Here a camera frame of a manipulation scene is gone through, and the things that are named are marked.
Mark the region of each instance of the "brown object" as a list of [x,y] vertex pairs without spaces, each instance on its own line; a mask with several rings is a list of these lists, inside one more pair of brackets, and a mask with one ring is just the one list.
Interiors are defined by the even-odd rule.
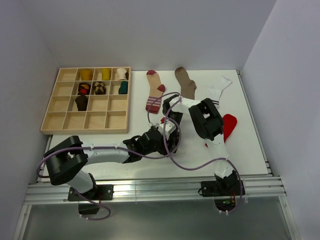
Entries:
[[195,99],[197,86],[195,81],[189,78],[187,71],[181,66],[174,71],[174,75],[181,86],[181,95],[187,99]]
[[90,94],[90,84],[86,82],[81,82],[78,85],[78,95],[89,95]]
[[88,105],[88,98],[85,95],[78,96],[75,100],[78,111],[86,111]]
[[94,94],[95,95],[105,95],[106,94],[105,84],[102,81],[96,81],[94,83]]

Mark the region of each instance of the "white backdrop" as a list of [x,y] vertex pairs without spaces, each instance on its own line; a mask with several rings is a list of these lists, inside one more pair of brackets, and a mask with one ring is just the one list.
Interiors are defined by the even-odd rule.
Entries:
[[319,239],[319,0],[278,0],[243,83],[271,169],[304,240]]
[[232,70],[276,0],[21,0],[60,67]]
[[12,239],[47,136],[40,126],[58,71],[18,0],[0,3],[0,238]]

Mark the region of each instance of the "red and white sock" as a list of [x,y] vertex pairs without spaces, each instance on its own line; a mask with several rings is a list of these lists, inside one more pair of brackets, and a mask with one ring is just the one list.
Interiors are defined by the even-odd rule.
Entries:
[[148,79],[150,85],[150,93],[148,100],[146,101],[145,110],[148,111],[149,109],[150,113],[157,114],[160,110],[162,100],[158,99],[152,106],[151,104],[155,99],[161,97],[164,94],[166,88],[165,85],[161,83],[160,77],[156,71],[149,70],[146,73],[146,78]]

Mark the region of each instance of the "wooden tray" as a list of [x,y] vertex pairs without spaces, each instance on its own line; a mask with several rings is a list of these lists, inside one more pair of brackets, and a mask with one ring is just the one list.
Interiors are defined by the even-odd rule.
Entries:
[[[111,79],[102,81],[102,69],[111,71]],[[117,69],[124,68],[128,80],[118,80]],[[92,80],[82,81],[80,70],[91,69]],[[42,122],[41,132],[51,134],[108,134],[128,132],[131,87],[130,67],[60,68]],[[128,93],[118,94],[122,81],[128,82]],[[79,83],[91,85],[86,111],[78,111],[75,99]],[[95,95],[95,82],[103,82],[105,95]]]

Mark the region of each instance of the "cable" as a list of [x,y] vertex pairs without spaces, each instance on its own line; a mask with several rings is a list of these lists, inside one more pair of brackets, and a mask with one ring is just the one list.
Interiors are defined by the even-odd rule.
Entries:
[[[201,169],[201,168],[203,168],[203,167],[205,167],[205,166],[207,166],[207,165],[209,165],[209,164],[211,164],[211,163],[213,163],[213,162],[215,162],[215,161],[225,160],[225,161],[227,161],[227,162],[233,167],[233,169],[235,170],[235,172],[236,172],[236,174],[237,174],[237,176],[238,176],[238,179],[239,179],[239,182],[240,182],[240,198],[239,198],[239,202],[240,202],[241,199],[242,199],[242,196],[243,196],[243,187],[242,187],[242,182],[241,182],[240,174],[239,174],[238,170],[236,169],[236,167],[233,165],[233,163],[232,163],[230,160],[228,160],[227,158],[225,158],[225,157],[218,157],[218,158],[215,158],[215,159],[212,159],[212,160],[206,162],[205,164],[203,164],[203,165],[201,165],[201,166],[194,167],[194,168],[187,168],[187,167],[181,166],[180,164],[178,164],[178,163],[174,160],[174,158],[173,158],[173,153],[176,152],[176,150],[178,149],[178,147],[179,147],[179,145],[180,145],[180,143],[181,143],[181,138],[182,138],[182,137],[181,137],[181,136],[182,136],[181,133],[182,133],[182,132],[181,132],[181,129],[180,129],[179,124],[178,124],[175,120],[169,118],[168,115],[169,115],[170,111],[172,110],[172,108],[173,108],[175,105],[177,105],[178,103],[181,102],[181,95],[180,95],[179,92],[166,93],[166,94],[162,95],[161,97],[158,97],[157,99],[155,99],[150,106],[152,106],[157,100],[162,99],[163,97],[168,96],[168,95],[172,95],[172,94],[177,94],[177,95],[179,95],[179,99],[168,109],[168,111],[167,111],[166,114],[165,114],[165,118],[164,118],[164,123],[163,123],[163,142],[164,142],[164,148],[165,148],[165,150],[166,150],[166,152],[167,152],[167,155],[165,155],[165,156],[160,156],[160,157],[146,156],[146,155],[142,155],[142,154],[140,154],[140,153],[138,153],[138,152],[135,152],[135,151],[133,151],[133,150],[130,150],[130,149],[127,149],[127,148],[124,148],[124,147],[117,147],[117,148],[116,148],[115,146],[94,146],[94,147],[92,147],[92,148],[89,147],[89,146],[87,146],[87,147],[85,147],[85,146],[67,147],[67,148],[60,149],[60,150],[57,150],[57,151],[55,151],[55,152],[52,152],[52,153],[49,154],[48,156],[44,157],[44,158],[41,160],[41,162],[38,164],[38,166],[36,167],[36,175],[37,175],[39,178],[49,178],[49,176],[40,175],[41,165],[42,165],[43,163],[45,163],[49,158],[51,158],[51,157],[53,157],[53,156],[55,156],[55,155],[58,155],[58,154],[63,153],[63,152],[74,151],[74,150],[119,149],[119,150],[126,151],[126,152],[129,152],[129,153],[133,153],[133,154],[135,154],[135,155],[137,155],[137,156],[140,156],[140,157],[143,157],[143,158],[147,158],[147,159],[163,159],[163,158],[169,157],[169,158],[171,159],[171,161],[172,161],[177,167],[179,167],[179,168],[181,168],[181,169],[183,169],[183,170],[186,170],[186,171],[195,171],[195,170]],[[150,108],[147,110],[147,119],[148,119],[148,122],[150,123],[151,121],[150,121],[150,116],[149,116],[149,114],[150,114]],[[171,121],[171,122],[173,122],[173,123],[175,124],[175,126],[177,127],[178,132],[179,132],[178,143],[177,143],[176,147],[174,148],[174,150],[173,150],[172,152],[169,151],[168,143],[167,143],[167,139],[166,139],[166,134],[165,134],[165,133],[166,133],[166,123],[167,123],[168,120]],[[96,206],[99,206],[99,207],[104,208],[104,209],[106,209],[106,210],[109,211],[108,215],[106,215],[106,216],[104,216],[104,217],[101,217],[101,218],[91,218],[91,217],[85,217],[85,216],[83,216],[85,219],[93,220],[93,221],[98,221],[98,220],[104,220],[104,219],[106,219],[106,218],[108,218],[108,217],[110,216],[111,210],[110,210],[108,207],[106,207],[106,206],[104,206],[104,205],[102,205],[102,204],[96,203],[96,202],[94,202],[94,201],[91,201],[90,199],[84,197],[84,196],[83,196],[81,193],[79,193],[77,190],[76,190],[76,193],[79,195],[80,198],[88,201],[89,203],[92,203],[92,204],[94,204],[94,205],[96,205]],[[237,209],[238,206],[239,206],[239,204],[237,204],[237,205],[233,208],[233,210],[229,211],[229,213],[231,213],[231,212],[233,212],[235,209]]]
[[86,198],[86,197],[83,196],[80,192],[78,192],[75,188],[74,188],[74,190],[75,190],[76,194],[78,194],[78,196],[79,196],[81,199],[83,199],[83,200],[85,200],[85,201],[88,201],[89,203],[94,204],[94,205],[98,206],[99,208],[104,208],[104,209],[106,209],[106,210],[109,212],[106,216],[100,217],[100,218],[87,217],[87,216],[85,216],[85,215],[81,215],[81,217],[83,217],[83,218],[86,219],[86,220],[91,220],[91,221],[105,220],[105,219],[107,219],[108,217],[110,217],[110,215],[111,215],[111,210],[110,210],[110,208],[108,208],[107,206],[105,206],[105,205],[103,205],[103,204],[97,203],[97,202],[95,202],[95,201],[92,201],[92,200]]
[[202,193],[200,193],[200,191],[202,192],[202,187],[198,190],[198,194],[199,194],[200,196],[203,196]]

